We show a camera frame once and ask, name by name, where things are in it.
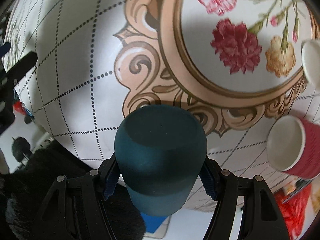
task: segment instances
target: red cup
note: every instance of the red cup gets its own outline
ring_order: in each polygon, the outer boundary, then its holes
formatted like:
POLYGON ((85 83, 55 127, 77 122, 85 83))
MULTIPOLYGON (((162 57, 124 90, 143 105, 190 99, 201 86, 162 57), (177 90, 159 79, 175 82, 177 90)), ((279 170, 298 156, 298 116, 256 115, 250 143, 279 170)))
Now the red cup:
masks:
POLYGON ((267 156, 277 171, 315 178, 320 174, 320 126, 292 115, 280 118, 268 135, 267 156))

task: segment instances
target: cup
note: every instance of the cup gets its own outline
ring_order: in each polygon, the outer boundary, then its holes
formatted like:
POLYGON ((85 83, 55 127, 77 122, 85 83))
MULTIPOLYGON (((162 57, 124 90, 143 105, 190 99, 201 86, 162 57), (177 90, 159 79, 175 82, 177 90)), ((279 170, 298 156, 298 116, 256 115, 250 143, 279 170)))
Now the cup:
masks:
POLYGON ((280 118, 268 135, 267 156, 277 171, 315 178, 320 174, 320 126, 292 115, 280 118))
POLYGON ((320 91, 320 40, 306 41, 301 51, 305 77, 320 91))

